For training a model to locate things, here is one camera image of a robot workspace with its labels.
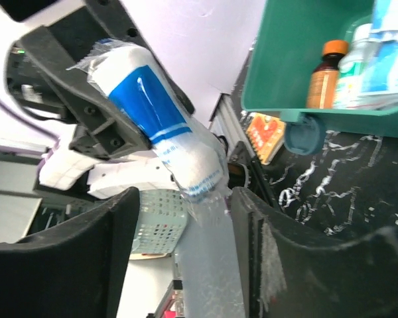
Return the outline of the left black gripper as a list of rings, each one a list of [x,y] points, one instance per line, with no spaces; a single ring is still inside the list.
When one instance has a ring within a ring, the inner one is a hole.
[[[19,109],[38,121],[81,125],[106,158],[150,150],[151,142],[117,107],[70,69],[88,54],[94,38],[56,34],[40,26],[19,39],[7,55],[7,90]]]

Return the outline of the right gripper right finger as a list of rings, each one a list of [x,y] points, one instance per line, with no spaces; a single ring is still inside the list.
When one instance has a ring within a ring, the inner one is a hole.
[[[247,317],[398,317],[398,227],[344,242],[244,187],[231,218]]]

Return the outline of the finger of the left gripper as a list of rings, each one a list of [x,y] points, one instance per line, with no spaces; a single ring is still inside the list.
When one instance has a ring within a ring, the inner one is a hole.
[[[85,1],[84,4],[94,20],[104,29],[106,36],[103,39],[97,40],[89,54],[82,59],[82,69],[87,70],[88,64],[94,58],[107,54],[112,50],[120,48],[136,49],[147,61],[151,62],[158,69],[159,74],[174,91],[175,97],[186,109],[186,112],[190,115],[194,114],[195,108],[192,102],[163,68],[122,2]]]

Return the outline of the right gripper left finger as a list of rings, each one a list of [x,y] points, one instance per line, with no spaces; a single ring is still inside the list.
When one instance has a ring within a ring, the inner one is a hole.
[[[115,317],[139,210],[132,187],[52,228],[0,243],[0,317]]]

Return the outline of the blue white spray bottle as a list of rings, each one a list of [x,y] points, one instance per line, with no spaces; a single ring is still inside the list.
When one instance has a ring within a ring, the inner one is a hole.
[[[120,48],[94,58],[87,70],[82,59],[70,69],[86,72],[87,82],[150,140],[198,223],[225,216],[232,193],[225,147],[186,112],[151,62],[136,49]]]

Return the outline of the teal medicine kit box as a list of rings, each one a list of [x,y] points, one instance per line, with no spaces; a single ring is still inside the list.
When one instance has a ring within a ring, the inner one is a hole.
[[[241,101],[295,154],[329,130],[398,138],[398,1],[268,1]]]

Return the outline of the white green bottle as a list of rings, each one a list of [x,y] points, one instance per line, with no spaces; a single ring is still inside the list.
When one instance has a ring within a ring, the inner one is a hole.
[[[350,51],[339,61],[333,109],[377,109],[375,103],[360,97],[362,74],[375,50],[375,44],[369,41],[370,32],[371,23],[358,26],[354,31]]]

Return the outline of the brown medicine bottle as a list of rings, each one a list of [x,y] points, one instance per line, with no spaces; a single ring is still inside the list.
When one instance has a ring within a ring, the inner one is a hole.
[[[345,40],[331,40],[324,44],[321,63],[310,77],[306,107],[331,109],[339,75],[339,62],[348,53]]]

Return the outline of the white blue gauze packet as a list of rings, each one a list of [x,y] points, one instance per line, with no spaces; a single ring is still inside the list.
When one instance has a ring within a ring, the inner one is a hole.
[[[398,104],[398,1],[376,1],[361,75],[358,107]]]

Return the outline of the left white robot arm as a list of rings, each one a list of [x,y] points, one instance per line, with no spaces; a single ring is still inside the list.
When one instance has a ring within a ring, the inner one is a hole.
[[[49,112],[70,128],[40,163],[34,188],[43,195],[91,201],[128,187],[177,190],[158,158],[136,156],[150,149],[147,137],[74,68],[105,38],[146,46],[120,1],[84,1],[22,36],[8,53],[7,89],[21,110],[30,117]]]

